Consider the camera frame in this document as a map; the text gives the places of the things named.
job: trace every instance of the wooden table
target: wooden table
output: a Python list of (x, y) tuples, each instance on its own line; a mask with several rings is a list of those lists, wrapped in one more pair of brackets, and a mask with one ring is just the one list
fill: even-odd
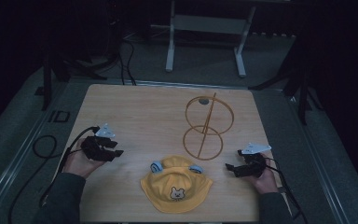
[[(220, 136), (223, 151), (218, 157), (201, 161), (184, 148), (190, 100), (199, 96), (215, 97), (232, 109), (232, 127)], [(188, 106), (187, 117), (193, 125), (203, 125), (212, 101)], [(218, 132), (231, 122), (229, 111), (214, 102), (209, 127)], [(124, 150), (89, 178), (80, 205), (84, 222), (244, 222), (258, 220), (257, 193), (253, 187), (226, 169), (225, 163), (243, 165), (237, 150), (248, 143), (268, 145), (253, 95), (245, 90), (91, 85), (80, 108), (67, 146), (80, 132), (105, 123), (113, 129), (118, 145)], [(200, 149), (203, 134), (194, 130), (186, 135), (186, 146)], [(207, 136), (201, 157), (208, 158), (220, 148), (218, 135)], [(160, 213), (146, 198), (140, 181), (150, 172), (152, 161), (169, 155), (183, 155), (204, 169), (213, 180), (206, 200), (183, 214)]]

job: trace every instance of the dark background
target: dark background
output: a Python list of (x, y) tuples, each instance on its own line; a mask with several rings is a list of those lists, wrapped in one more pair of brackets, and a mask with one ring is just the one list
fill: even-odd
[[(82, 60), (88, 59), (92, 49), (98, 52), (99, 45), (92, 41), (90, 34), (102, 34), (98, 29), (88, 32), (81, 29), (93, 15), (103, 16), (100, 18), (103, 21), (109, 14), (103, 15), (103, 10), (97, 7), (94, 14), (79, 14), (78, 9), (84, 8), (85, 2), (0, 1), (0, 114), (24, 80), (41, 67), (46, 49), (60, 49)], [(120, 25), (131, 24), (142, 30), (145, 38), (147, 24), (169, 24), (169, 1), (106, 2), (113, 4), (110, 12), (116, 13), (109, 20), (119, 19)], [(191, 12), (196, 6), (187, 2), (182, 1), (178, 9)], [(200, 4), (207, 6), (206, 1)], [(236, 17), (241, 15), (236, 4), (250, 6), (241, 1), (231, 4), (236, 9), (222, 12), (213, 5), (203, 7), (204, 13), (229, 13)], [(284, 65), (308, 65), (309, 84), (317, 91), (358, 172), (358, 0), (257, 4), (251, 31), (296, 36)], [(122, 28), (116, 27), (115, 31), (120, 33)]]

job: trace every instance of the gray carpet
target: gray carpet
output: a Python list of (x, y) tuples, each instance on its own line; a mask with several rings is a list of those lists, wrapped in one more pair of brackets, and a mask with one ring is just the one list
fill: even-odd
[[(138, 85), (174, 83), (241, 89), (275, 76), (293, 43), (293, 39), (286, 37), (250, 36), (242, 54), (248, 76), (240, 78), (229, 46), (196, 45), (194, 41), (189, 43), (179, 36), (181, 41), (176, 46), (173, 71), (166, 73), (168, 47), (163, 35), (156, 36), (148, 43), (138, 42), (135, 35), (127, 39), (135, 48), (130, 69)], [(131, 55), (131, 46), (124, 44), (121, 53), (126, 62)], [(97, 82), (118, 85), (121, 82), (119, 64), (108, 70), (102, 69), (99, 73), (109, 77), (108, 80), (92, 80), (76, 74), (76, 71), (73, 71), (74, 77), (69, 83), (54, 80), (54, 101), (48, 111), (43, 112), (40, 110), (42, 97), (34, 95), (36, 88), (42, 85), (40, 70), (24, 83), (7, 107), (0, 118), (0, 178), (17, 152), (24, 152), (24, 163), (16, 178), (7, 181), (10, 189), (0, 191), (0, 223), (7, 223), (8, 209), (15, 195), (43, 162), (32, 152), (36, 137), (54, 135), (57, 138), (56, 153), (62, 152), (87, 87)], [(268, 141), (274, 148), (274, 157), (289, 186), (309, 223), (358, 223), (358, 176), (345, 148), (328, 117), (314, 105), (311, 105), (311, 111), (307, 111), (308, 125), (300, 124), (296, 116), (297, 104), (279, 91), (284, 83), (282, 81), (266, 90), (254, 91), (254, 96)], [(53, 111), (70, 112), (68, 122), (49, 121)], [(52, 149), (52, 141), (42, 139), (36, 146), (40, 153), (47, 155)], [(14, 207), (13, 223), (31, 221), (37, 211), (39, 197), (51, 180), (58, 162), (59, 159), (48, 161), (24, 190)], [(304, 222), (299, 217), (296, 223)]]

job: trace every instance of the human hand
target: human hand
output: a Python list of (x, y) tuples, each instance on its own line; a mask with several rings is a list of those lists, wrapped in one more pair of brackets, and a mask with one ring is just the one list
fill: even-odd
[[(266, 159), (266, 165), (270, 165), (270, 160)], [(263, 174), (261, 174), (260, 177), (250, 175), (244, 177), (244, 179), (251, 182), (259, 194), (278, 192), (275, 176), (268, 167), (264, 169)]]
[[(80, 148), (84, 139), (79, 139), (76, 149)], [(87, 158), (82, 150), (69, 154), (68, 159), (63, 167), (63, 173), (71, 173), (83, 176), (85, 179), (94, 172), (98, 167), (105, 164), (105, 161), (93, 161)]]

